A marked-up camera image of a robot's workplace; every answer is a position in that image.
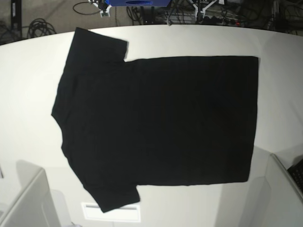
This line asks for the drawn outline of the black T-shirt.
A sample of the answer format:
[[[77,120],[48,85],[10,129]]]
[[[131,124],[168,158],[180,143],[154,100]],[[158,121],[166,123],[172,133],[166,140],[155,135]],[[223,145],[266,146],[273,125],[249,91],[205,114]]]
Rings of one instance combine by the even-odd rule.
[[[138,185],[248,181],[259,59],[126,62],[127,47],[77,28],[52,109],[62,151],[102,212],[139,202]]]

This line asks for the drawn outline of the blue plastic bin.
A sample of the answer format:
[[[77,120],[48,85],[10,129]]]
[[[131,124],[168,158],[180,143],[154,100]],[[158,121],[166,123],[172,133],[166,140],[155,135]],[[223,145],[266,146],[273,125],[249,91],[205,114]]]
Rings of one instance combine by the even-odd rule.
[[[166,7],[170,0],[106,0],[105,3],[118,7],[118,6],[154,6]]]

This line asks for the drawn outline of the left grey partition panel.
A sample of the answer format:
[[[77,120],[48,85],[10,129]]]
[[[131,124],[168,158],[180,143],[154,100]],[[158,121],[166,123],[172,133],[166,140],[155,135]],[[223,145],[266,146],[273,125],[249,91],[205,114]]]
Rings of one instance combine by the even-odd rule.
[[[16,171],[20,190],[5,203],[0,193],[2,227],[60,227],[61,223],[51,195],[45,169],[19,160]]]

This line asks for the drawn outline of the grey partition panel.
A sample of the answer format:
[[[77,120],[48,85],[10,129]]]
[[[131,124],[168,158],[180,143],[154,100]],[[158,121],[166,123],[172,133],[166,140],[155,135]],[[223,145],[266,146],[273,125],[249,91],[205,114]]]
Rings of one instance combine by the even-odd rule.
[[[249,227],[302,227],[303,195],[276,155],[249,191]]]
[[[19,160],[16,171],[20,190],[5,203],[0,193],[2,227],[60,227],[61,223],[51,195],[45,169]]]

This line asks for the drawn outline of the right grey partition panel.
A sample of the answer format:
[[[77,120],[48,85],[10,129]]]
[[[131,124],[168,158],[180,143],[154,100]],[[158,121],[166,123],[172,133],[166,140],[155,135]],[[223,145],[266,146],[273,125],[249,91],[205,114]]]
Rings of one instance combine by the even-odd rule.
[[[303,195],[276,155],[249,191],[249,227],[302,227]]]

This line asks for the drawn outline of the black keyboard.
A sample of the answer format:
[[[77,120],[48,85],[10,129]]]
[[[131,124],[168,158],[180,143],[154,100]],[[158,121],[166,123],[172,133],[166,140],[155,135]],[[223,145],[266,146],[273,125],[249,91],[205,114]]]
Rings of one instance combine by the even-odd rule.
[[[303,160],[291,166],[288,172],[300,191],[303,191]]]

